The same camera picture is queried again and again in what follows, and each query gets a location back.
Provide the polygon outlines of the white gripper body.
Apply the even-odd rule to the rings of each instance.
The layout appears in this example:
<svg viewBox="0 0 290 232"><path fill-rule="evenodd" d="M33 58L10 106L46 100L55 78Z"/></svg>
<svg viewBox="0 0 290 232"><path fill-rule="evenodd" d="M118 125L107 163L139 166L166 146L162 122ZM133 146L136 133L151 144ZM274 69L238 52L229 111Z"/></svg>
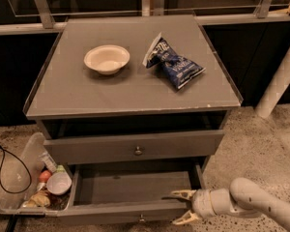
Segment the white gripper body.
<svg viewBox="0 0 290 232"><path fill-rule="evenodd" d="M216 215L210 192L207 189L199 189L191 199L192 209L200 218L212 218Z"/></svg>

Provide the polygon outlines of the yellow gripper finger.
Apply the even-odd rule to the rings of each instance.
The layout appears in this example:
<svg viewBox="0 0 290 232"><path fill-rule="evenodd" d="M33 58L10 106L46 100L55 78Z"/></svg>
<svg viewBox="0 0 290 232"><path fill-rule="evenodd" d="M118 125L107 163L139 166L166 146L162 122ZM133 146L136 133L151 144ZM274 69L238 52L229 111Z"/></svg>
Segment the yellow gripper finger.
<svg viewBox="0 0 290 232"><path fill-rule="evenodd" d="M174 225L185 225L185 224L189 224L191 222L194 222L200 219L201 219L201 216L199 216L197 213L193 212L192 210L188 210L181 217L174 219L172 223Z"/></svg>
<svg viewBox="0 0 290 232"><path fill-rule="evenodd" d="M184 199L187 201L190 201L195 194L196 194L196 191L190 190L190 189L173 190L171 192L172 197L175 197L178 199Z"/></svg>

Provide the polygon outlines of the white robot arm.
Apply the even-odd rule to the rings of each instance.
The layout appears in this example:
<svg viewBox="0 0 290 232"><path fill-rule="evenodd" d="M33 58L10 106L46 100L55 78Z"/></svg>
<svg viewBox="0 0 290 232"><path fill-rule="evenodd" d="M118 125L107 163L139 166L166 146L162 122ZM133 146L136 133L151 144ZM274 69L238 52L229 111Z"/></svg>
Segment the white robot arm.
<svg viewBox="0 0 290 232"><path fill-rule="evenodd" d="M290 203L269 194L247 178L234 179L229 188L173 190L170 195L191 204L190 210L172 221L175 225L221 215L235 218L265 215L290 232Z"/></svg>

